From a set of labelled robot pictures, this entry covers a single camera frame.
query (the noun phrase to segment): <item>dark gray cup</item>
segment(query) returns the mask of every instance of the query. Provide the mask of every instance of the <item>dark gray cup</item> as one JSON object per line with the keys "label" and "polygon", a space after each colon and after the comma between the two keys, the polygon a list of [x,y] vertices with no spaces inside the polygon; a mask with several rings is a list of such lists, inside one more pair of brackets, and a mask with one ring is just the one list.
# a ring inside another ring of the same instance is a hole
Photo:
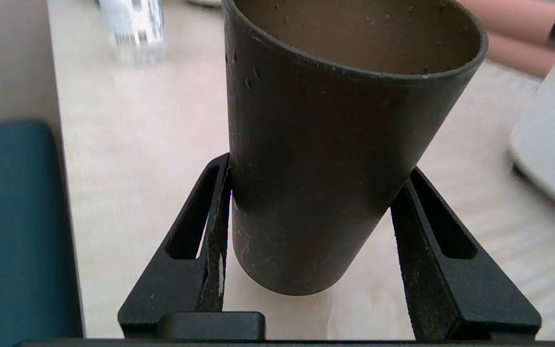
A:
{"label": "dark gray cup", "polygon": [[487,37],[454,0],[224,9],[235,253],[260,285],[315,294],[387,211]]}

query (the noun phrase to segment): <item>cup rim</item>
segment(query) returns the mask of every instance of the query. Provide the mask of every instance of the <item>cup rim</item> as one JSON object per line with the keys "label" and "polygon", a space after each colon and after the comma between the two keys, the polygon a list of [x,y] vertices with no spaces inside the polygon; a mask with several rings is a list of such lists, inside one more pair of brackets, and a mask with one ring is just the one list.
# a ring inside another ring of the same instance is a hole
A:
{"label": "cup rim", "polygon": [[487,38],[487,33],[483,28],[482,23],[475,15],[473,15],[468,9],[466,9],[460,2],[456,0],[446,0],[453,4],[453,6],[458,7],[469,20],[472,21],[474,26],[476,27],[476,31],[479,34],[480,46],[478,52],[470,61],[466,62],[462,66],[457,68],[452,68],[451,70],[443,71],[443,72],[436,72],[436,73],[425,73],[425,74],[406,74],[406,73],[390,73],[390,72],[381,72],[376,70],[367,70],[364,68],[358,68],[354,66],[348,66],[344,64],[340,64],[337,62],[332,62],[328,59],[324,59],[322,57],[316,57],[309,53],[306,53],[304,50],[290,46],[286,42],[279,40],[266,31],[260,29],[254,22],[252,22],[248,17],[246,17],[241,10],[235,4],[235,0],[224,0],[225,4],[225,11],[232,11],[238,18],[243,20],[245,24],[247,24],[251,29],[253,29],[252,39],[256,41],[260,41],[260,38],[254,37],[254,35],[260,35],[263,39],[271,42],[271,44],[275,44],[278,48],[282,49],[284,52],[294,55],[295,58],[304,60],[306,62],[310,62],[316,64],[318,68],[324,68],[328,71],[333,72],[340,72],[342,75],[350,76],[350,77],[373,77],[374,79],[381,79],[381,80],[399,80],[404,83],[409,82],[425,82],[425,81],[438,81],[441,79],[448,79],[451,77],[455,77],[458,75],[462,75],[467,73],[470,70],[476,69],[477,66],[482,64],[485,60],[485,56],[487,55],[487,50],[489,48],[489,40]]}

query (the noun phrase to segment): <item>plastic bottle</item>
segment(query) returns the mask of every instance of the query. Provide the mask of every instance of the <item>plastic bottle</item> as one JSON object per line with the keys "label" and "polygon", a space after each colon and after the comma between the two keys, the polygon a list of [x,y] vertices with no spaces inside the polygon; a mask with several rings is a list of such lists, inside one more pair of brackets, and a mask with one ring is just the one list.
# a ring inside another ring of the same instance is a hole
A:
{"label": "plastic bottle", "polygon": [[161,0],[100,0],[100,7],[117,61],[148,65],[165,58]]}

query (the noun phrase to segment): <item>black holder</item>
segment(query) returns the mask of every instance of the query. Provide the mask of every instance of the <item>black holder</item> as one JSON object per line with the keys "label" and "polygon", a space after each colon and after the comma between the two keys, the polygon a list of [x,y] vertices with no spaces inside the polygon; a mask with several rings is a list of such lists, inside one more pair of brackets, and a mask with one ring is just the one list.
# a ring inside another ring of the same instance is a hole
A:
{"label": "black holder", "polygon": [[[210,162],[119,311],[126,340],[53,340],[22,347],[402,346],[407,341],[264,340],[258,312],[222,312],[229,155]],[[541,317],[415,169],[391,205],[408,312],[418,345],[543,346]],[[203,233],[200,257],[196,250]]]}

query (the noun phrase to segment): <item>table surface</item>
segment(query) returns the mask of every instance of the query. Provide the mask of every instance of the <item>table surface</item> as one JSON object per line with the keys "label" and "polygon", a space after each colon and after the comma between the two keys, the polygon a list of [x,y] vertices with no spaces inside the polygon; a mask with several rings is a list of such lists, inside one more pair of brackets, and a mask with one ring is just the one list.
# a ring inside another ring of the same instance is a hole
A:
{"label": "table surface", "polygon": [[[84,323],[122,336],[117,310],[205,164],[228,151],[222,14],[164,1],[169,59],[121,66],[92,0],[49,0]],[[555,203],[520,180],[511,128],[540,81],[485,63],[419,167],[543,318],[555,340]],[[412,339],[387,214],[345,276],[307,297],[265,290],[227,255],[225,310],[257,310],[268,338]]]}

